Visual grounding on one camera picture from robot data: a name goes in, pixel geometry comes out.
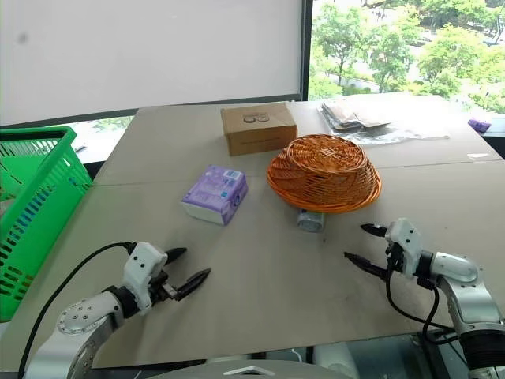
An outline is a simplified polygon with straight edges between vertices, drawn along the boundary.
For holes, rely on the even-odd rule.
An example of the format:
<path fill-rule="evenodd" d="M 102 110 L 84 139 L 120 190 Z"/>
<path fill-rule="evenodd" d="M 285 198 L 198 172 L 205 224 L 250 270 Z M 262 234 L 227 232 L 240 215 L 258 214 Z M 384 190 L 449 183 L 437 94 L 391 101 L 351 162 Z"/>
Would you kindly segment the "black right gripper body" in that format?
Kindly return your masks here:
<path fill-rule="evenodd" d="M 403 272 L 404 249 L 397 242 L 391 242 L 387 252 L 387 272 Z"/>

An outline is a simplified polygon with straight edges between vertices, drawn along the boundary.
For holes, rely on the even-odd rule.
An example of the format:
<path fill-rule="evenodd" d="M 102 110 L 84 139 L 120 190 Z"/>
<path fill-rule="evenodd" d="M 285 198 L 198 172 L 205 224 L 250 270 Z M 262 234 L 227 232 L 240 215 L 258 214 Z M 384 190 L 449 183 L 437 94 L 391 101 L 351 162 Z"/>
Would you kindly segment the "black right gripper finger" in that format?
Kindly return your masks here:
<path fill-rule="evenodd" d="M 388 271 L 385 268 L 374 265 L 370 260 L 354 253 L 345 252 L 344 257 L 348 259 L 352 264 L 357 266 L 360 270 L 376 276 L 384 282 L 387 281 L 389 275 Z"/>
<path fill-rule="evenodd" d="M 364 223 L 360 226 L 360 228 L 363 231 L 380 238 L 384 238 L 387 233 L 387 227 L 374 223 Z"/>

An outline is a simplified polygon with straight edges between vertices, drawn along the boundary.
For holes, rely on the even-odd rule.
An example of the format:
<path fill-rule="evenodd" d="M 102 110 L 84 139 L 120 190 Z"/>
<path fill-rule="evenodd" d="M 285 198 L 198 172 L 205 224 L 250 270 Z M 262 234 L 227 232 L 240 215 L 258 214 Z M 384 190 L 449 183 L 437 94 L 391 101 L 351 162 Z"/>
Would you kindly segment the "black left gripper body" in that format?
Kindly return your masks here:
<path fill-rule="evenodd" d="M 175 300 L 177 297 L 177 290 L 169 284 L 168 279 L 169 276 L 163 269 L 157 276 L 150 279 L 148 291 L 151 303 Z"/>

